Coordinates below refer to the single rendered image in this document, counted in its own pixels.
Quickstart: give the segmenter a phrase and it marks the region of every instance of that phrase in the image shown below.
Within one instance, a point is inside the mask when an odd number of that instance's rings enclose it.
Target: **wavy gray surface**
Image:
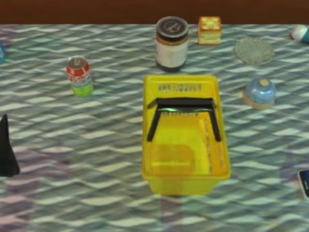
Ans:
[[[182,74],[220,83],[232,176],[209,196],[153,195],[140,176],[142,81],[155,67],[153,25],[2,25],[0,113],[7,113],[22,174],[0,181],[1,232],[306,232],[309,205],[297,170],[309,168],[309,46],[292,25],[224,25],[219,46],[196,44]],[[261,36],[275,57],[243,64],[233,46]],[[95,91],[72,95],[66,59],[84,55]],[[273,108],[243,104],[265,76]]]

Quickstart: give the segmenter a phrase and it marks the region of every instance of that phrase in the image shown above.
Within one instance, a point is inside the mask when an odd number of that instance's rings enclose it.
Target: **yellow plastic bin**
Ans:
[[[161,195],[208,194],[230,177],[215,76],[145,77],[142,176]]]

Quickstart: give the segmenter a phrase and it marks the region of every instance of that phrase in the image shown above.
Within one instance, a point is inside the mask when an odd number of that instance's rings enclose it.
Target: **black handle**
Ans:
[[[154,117],[151,122],[147,141],[151,142],[155,136],[156,128],[162,112],[177,111],[182,113],[191,112],[208,112],[211,118],[211,126],[214,137],[217,142],[221,141],[220,131],[215,114],[215,104],[212,98],[156,98],[148,104],[147,108],[151,109],[157,105]]]

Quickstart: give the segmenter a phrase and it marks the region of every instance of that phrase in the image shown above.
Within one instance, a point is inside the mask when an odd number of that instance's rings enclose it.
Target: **white cap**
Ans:
[[[308,29],[306,28],[305,25],[297,25],[293,28],[291,35],[293,39],[301,41],[302,38],[305,36],[307,30]]]

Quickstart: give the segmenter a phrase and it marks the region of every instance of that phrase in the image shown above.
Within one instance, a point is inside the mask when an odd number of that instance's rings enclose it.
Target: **small orange box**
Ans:
[[[221,40],[221,19],[215,16],[201,16],[198,21],[198,43],[217,45]]]

